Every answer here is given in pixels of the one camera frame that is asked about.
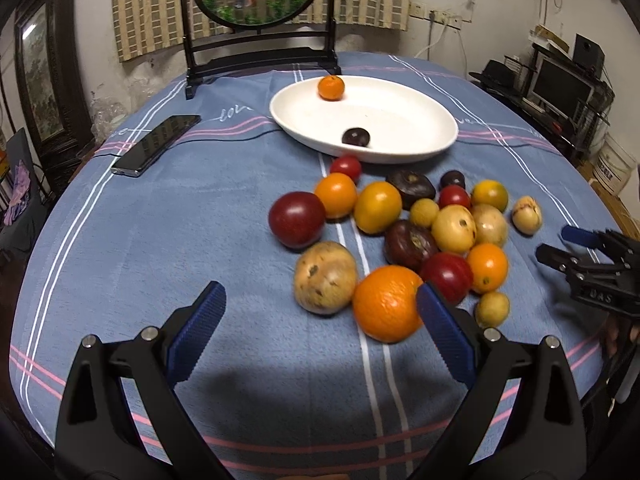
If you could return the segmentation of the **person's right hand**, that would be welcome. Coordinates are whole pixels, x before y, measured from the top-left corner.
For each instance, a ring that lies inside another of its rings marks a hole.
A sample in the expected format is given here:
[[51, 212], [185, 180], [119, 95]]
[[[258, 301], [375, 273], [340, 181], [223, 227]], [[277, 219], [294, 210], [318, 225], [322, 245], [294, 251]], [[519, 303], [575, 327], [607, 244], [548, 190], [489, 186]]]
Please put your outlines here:
[[639, 344], [639, 325], [628, 325], [625, 320], [609, 314], [600, 330], [599, 340], [603, 356], [611, 359], [620, 347]]

